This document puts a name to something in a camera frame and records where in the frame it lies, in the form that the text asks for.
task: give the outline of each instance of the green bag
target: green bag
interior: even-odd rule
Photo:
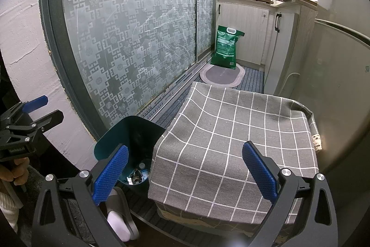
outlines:
[[[239,36],[244,36],[244,33],[219,25],[217,29],[215,54],[213,55],[210,63],[221,67],[235,69],[235,44]]]

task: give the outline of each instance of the trash bin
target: trash bin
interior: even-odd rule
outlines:
[[[147,119],[127,116],[99,139],[94,149],[95,158],[108,158],[118,144],[127,146],[128,162],[118,180],[136,193],[147,196],[153,149],[164,131],[163,127]]]

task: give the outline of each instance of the countertop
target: countertop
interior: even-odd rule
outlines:
[[[271,8],[284,8],[288,6],[293,6],[293,5],[303,5],[306,6],[310,9],[313,9],[315,11],[318,10],[318,8],[308,2],[305,2],[303,0],[290,0],[286,2],[281,2],[278,0],[273,0],[273,4],[265,3],[262,1],[257,1],[257,0],[220,0],[221,2],[229,2],[229,3],[237,3],[237,4],[244,4],[244,5],[250,5],[250,6],[256,6],[259,8],[263,9],[268,9],[271,10]]]

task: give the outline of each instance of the white cabinet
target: white cabinet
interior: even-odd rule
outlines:
[[[260,65],[269,10],[235,3],[217,2],[216,35],[219,25],[245,33],[236,43],[236,59]]]
[[[274,29],[265,65],[265,94],[280,95],[293,52],[298,19],[297,13],[275,13]]]

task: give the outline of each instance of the human hand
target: human hand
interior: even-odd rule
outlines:
[[[0,179],[12,182],[14,185],[22,185],[27,182],[28,170],[27,167],[30,164],[28,157],[14,159],[15,167],[12,170],[8,170],[2,164],[0,164]]]

